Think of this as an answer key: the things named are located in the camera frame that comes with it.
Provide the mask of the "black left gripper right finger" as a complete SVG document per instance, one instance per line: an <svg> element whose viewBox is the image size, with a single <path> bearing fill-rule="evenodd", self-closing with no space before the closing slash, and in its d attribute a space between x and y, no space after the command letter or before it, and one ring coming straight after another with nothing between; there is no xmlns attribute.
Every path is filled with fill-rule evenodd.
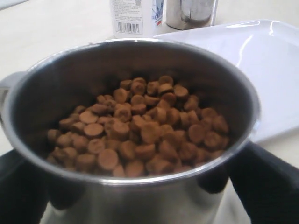
<svg viewBox="0 0 299 224"><path fill-rule="evenodd" d="M227 164L234 189L253 224L299 222L299 170L249 142Z"/></svg>

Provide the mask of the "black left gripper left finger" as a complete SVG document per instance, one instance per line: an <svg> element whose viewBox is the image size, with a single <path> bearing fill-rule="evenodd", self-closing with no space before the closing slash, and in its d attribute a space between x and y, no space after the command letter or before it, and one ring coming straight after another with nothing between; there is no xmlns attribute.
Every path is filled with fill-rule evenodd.
<svg viewBox="0 0 299 224"><path fill-rule="evenodd" d="M47 205L39 172L16 150L0 157L0 222L38 224Z"/></svg>

